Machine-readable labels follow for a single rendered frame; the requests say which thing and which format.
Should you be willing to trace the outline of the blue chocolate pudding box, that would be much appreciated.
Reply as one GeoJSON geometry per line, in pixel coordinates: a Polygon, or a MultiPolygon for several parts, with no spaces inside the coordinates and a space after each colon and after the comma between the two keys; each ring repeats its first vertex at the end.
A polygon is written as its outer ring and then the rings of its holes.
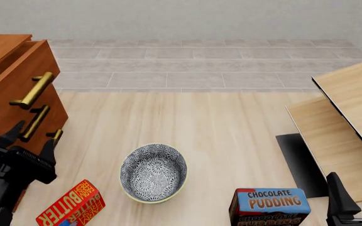
{"type": "Polygon", "coordinates": [[[310,212],[300,188],[238,188],[229,218],[231,226],[299,226],[310,212]]]}

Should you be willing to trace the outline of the patterned grey bowl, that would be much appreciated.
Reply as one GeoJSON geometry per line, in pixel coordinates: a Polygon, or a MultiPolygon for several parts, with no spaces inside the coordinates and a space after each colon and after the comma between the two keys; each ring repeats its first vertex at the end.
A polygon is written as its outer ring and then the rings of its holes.
{"type": "Polygon", "coordinates": [[[146,144],[124,159],[119,180],[134,201],[159,204],[172,199],[184,186],[188,167],[182,154],[166,144],[146,144]]]}

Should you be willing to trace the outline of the wooden drawer, middle height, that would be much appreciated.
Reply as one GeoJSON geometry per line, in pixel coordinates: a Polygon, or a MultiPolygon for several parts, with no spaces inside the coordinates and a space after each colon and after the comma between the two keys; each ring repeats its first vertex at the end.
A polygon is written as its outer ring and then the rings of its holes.
{"type": "MultiPolygon", "coordinates": [[[[39,105],[49,105],[63,107],[63,104],[57,94],[55,88],[52,85],[49,85],[46,90],[40,95],[31,109],[38,107],[39,105]]],[[[15,118],[17,118],[20,113],[19,111],[23,110],[18,106],[9,105],[9,103],[0,102],[0,135],[3,135],[5,132],[9,131],[16,124],[14,123],[15,118]]]]}

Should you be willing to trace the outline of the pale wooden shelf rack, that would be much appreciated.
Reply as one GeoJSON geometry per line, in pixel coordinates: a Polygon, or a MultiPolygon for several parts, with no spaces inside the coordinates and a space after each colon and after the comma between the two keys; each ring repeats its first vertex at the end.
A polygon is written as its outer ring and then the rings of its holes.
{"type": "Polygon", "coordinates": [[[362,63],[312,78],[320,97],[286,107],[316,168],[299,176],[305,191],[327,193],[326,176],[337,173],[349,195],[362,202],[362,63]]]}

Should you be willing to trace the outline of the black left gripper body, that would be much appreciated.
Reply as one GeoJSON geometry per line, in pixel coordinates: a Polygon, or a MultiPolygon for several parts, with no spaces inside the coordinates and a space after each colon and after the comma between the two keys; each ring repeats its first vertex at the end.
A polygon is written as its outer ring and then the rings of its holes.
{"type": "Polygon", "coordinates": [[[55,165],[19,146],[0,151],[0,164],[11,167],[25,178],[38,180],[44,184],[50,184],[57,178],[55,165]]]}

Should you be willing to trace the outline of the wooden drawer, pulled out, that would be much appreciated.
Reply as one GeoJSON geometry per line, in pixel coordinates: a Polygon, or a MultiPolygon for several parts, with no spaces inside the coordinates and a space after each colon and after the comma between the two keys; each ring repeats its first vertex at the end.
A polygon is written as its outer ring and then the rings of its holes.
{"type": "Polygon", "coordinates": [[[57,76],[59,68],[47,41],[25,43],[19,58],[0,73],[0,102],[23,99],[35,86],[33,77],[47,72],[57,76]]]}

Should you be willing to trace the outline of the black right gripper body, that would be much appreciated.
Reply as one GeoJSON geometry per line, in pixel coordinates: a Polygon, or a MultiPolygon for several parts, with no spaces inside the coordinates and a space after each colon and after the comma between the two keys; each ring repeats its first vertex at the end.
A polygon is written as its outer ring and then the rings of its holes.
{"type": "Polygon", "coordinates": [[[331,212],[327,214],[328,226],[362,226],[362,218],[355,218],[351,212],[331,212]]]}

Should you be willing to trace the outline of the red butter box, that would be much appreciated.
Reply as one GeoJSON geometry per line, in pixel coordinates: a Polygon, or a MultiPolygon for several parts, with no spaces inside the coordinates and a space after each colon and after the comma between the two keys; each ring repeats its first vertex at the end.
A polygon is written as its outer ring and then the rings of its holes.
{"type": "Polygon", "coordinates": [[[106,206],[100,191],[82,180],[36,217],[39,226],[85,226],[106,206]]]}

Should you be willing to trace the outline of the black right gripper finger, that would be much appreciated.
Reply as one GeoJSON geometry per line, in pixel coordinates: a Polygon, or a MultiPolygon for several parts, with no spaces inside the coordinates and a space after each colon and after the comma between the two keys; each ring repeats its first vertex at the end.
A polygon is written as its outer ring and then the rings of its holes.
{"type": "Polygon", "coordinates": [[[350,197],[337,173],[329,173],[326,180],[329,193],[327,219],[353,220],[361,208],[350,197]]]}

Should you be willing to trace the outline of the wooden drawer, lowest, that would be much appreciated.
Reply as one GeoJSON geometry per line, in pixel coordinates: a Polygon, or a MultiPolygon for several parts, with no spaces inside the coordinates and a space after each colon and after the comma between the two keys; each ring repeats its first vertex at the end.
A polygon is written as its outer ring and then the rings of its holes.
{"type": "MultiPolygon", "coordinates": [[[[19,121],[25,121],[25,125],[21,130],[22,133],[26,129],[32,118],[35,116],[35,114],[30,113],[30,110],[20,110],[19,113],[20,115],[15,118],[14,123],[17,124],[19,121]]],[[[65,125],[67,119],[68,115],[63,107],[52,106],[50,107],[49,113],[47,114],[47,116],[28,143],[20,141],[18,137],[15,143],[11,146],[19,146],[28,150],[29,152],[32,152],[35,155],[39,155],[44,144],[50,139],[49,137],[46,137],[46,133],[55,132],[57,129],[63,129],[63,126],[65,125]]]]}

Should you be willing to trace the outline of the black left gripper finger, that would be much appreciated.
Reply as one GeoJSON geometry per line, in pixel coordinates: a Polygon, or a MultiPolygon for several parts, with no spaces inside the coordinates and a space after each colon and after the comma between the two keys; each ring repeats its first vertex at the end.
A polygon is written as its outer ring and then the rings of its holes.
{"type": "Polygon", "coordinates": [[[25,125],[25,121],[19,121],[12,129],[8,132],[0,135],[0,151],[6,150],[6,148],[15,143],[17,138],[19,137],[23,126],[25,125]]]}
{"type": "Polygon", "coordinates": [[[45,161],[48,161],[51,165],[56,165],[55,160],[55,139],[49,139],[43,146],[39,158],[44,159],[45,161]]]}

